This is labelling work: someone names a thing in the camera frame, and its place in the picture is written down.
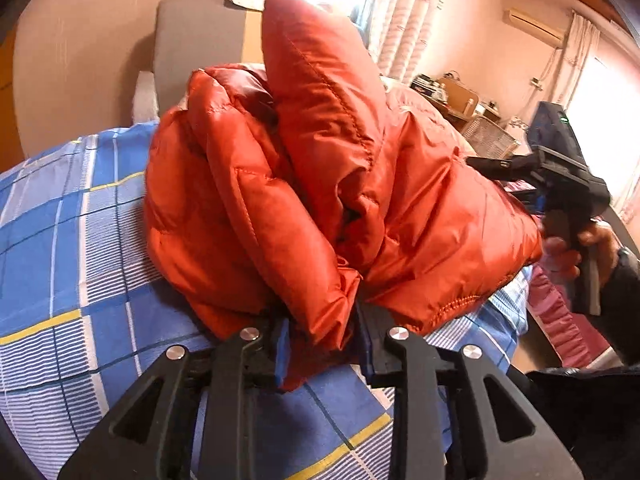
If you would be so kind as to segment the person right hand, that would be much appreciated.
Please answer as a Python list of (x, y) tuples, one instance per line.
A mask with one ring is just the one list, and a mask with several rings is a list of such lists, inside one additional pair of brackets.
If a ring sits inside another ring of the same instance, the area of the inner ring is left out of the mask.
[[(582, 263), (580, 250), (571, 248), (565, 240), (552, 236), (545, 229), (541, 230), (542, 258), (540, 265), (552, 283), (567, 285), (577, 280), (580, 275), (579, 265)], [(600, 287), (610, 279), (618, 263), (618, 242), (608, 222), (593, 221), (578, 234), (581, 248), (594, 248), (599, 273)]]

